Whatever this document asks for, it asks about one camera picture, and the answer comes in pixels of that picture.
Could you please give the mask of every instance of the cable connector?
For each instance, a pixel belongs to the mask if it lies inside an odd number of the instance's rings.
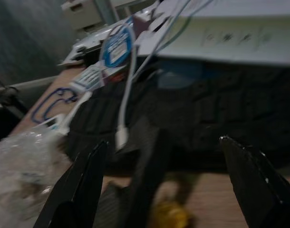
[[[128,141],[129,133],[128,129],[124,127],[123,125],[119,125],[117,127],[116,132],[116,150],[119,151],[123,149],[123,147],[126,145]]]

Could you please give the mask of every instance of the yellow object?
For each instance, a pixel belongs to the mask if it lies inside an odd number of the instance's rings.
[[[189,215],[178,203],[173,201],[161,202],[154,206],[150,228],[185,228]]]

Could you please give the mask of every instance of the label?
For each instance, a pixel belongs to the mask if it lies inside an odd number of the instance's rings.
[[[106,67],[117,67],[129,56],[132,40],[129,30],[125,27],[109,38],[106,42],[103,59]]]

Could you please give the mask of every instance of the clear plastic wrap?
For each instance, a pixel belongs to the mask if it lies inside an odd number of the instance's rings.
[[[0,142],[0,228],[39,215],[53,185],[70,166],[57,149],[58,140],[55,131],[38,126]]]

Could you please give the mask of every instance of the wooden surface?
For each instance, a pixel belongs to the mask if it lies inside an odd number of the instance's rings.
[[[55,82],[49,87],[35,107],[48,94],[58,87],[65,87],[68,82],[82,71],[82,68],[74,68],[63,71]],[[64,113],[67,114],[74,104],[59,104],[51,111],[51,116]],[[30,120],[30,113],[21,121],[13,133],[19,133],[34,126]],[[279,170],[290,182],[290,166]],[[108,182],[126,186],[129,178],[105,176],[103,188]],[[169,173],[165,182],[160,186],[155,202],[161,199],[176,199],[193,216],[195,228],[247,228],[241,209],[232,190],[230,178],[227,174],[216,173]]]

